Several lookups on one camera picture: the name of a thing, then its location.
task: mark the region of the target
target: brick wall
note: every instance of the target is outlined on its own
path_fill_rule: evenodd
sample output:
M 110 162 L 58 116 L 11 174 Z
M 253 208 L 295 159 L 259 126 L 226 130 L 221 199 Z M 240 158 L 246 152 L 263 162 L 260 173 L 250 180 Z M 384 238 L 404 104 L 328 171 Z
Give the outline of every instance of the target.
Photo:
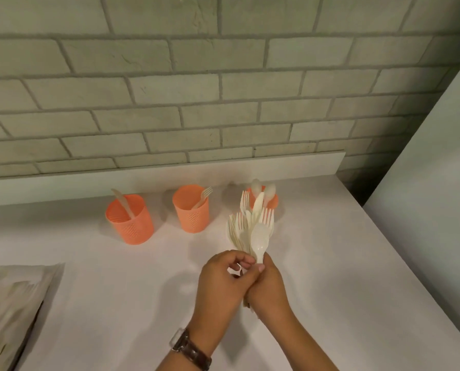
M 0 0 L 0 177 L 344 149 L 361 187 L 459 68 L 460 0 Z

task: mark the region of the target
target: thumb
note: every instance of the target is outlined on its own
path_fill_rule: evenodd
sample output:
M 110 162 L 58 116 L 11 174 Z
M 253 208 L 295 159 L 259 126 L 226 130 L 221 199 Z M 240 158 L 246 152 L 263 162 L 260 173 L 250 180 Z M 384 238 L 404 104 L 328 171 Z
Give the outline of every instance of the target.
M 247 273 L 237 281 L 242 287 L 242 290 L 247 291 L 251 285 L 258 280 L 261 272 L 264 271 L 264 264 L 255 264 L 247 271 Z

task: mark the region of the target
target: orange cup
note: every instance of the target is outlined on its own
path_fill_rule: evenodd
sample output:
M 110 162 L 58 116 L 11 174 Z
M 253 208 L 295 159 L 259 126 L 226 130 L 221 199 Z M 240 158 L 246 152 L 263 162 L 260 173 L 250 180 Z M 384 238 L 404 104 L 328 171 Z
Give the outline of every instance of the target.
M 153 222 L 147 211 L 144 199 L 140 195 L 127 194 L 124 196 L 135 217 L 129 218 L 127 211 L 122 207 L 118 199 L 115 199 L 106 209 L 106 218 L 125 243 L 139 245 L 146 242 L 153 235 Z
M 250 193 L 249 195 L 249 205 L 251 206 L 251 208 L 254 208 L 254 202 L 256 201 L 256 198 L 254 197 L 254 195 L 252 194 L 252 190 L 251 188 L 249 187 L 247 189 L 247 191 Z M 266 208 L 269 208 L 271 210 L 274 210 L 276 207 L 278 207 L 278 195 L 275 194 L 275 196 L 273 197 L 273 199 L 271 199 L 269 202 L 268 202 L 268 205 L 266 206 Z
M 180 187 L 173 194 L 173 205 L 182 229 L 187 233 L 199 233 L 209 224 L 209 200 L 206 198 L 202 206 L 192 209 L 201 200 L 204 187 L 199 185 L 186 185 Z

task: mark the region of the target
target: hand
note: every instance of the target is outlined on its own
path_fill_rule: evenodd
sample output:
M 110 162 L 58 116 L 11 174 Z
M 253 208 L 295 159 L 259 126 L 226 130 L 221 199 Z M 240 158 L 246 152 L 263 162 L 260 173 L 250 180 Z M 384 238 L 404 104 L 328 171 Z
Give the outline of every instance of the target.
M 247 273 L 236 279 L 228 267 Z M 220 343 L 247 290 L 264 270 L 263 264 L 242 251 L 224 251 L 202 268 L 197 286 L 194 314 L 188 325 L 190 340 L 207 356 Z
M 266 269 L 250 287 L 247 300 L 258 318 L 269 328 L 269 325 L 293 313 L 288 303 L 282 275 L 268 253 L 264 254 L 263 262 Z

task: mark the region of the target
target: person's right hand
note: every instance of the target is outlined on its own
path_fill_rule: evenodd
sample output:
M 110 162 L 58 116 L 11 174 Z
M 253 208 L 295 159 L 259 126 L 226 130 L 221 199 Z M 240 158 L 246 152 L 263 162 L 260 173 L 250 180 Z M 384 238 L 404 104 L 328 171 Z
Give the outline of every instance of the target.
M 280 271 L 268 253 L 264 254 L 265 270 L 249 288 L 247 300 L 264 325 L 281 320 L 292 310 L 288 303 L 285 285 Z

